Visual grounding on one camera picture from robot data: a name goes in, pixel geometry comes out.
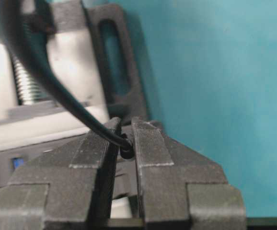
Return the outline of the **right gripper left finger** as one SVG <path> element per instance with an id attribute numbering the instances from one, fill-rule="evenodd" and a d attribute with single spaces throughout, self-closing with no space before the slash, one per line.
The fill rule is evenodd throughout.
<path id="1" fill-rule="evenodd" d="M 118 147 L 93 131 L 15 170 L 0 230 L 88 230 L 111 214 Z"/>

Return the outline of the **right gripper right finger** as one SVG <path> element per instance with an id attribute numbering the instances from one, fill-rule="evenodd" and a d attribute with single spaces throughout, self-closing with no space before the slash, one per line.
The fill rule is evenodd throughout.
<path id="1" fill-rule="evenodd" d="M 216 162 L 137 117 L 138 203 L 147 230 L 244 230 L 241 192 Z"/>

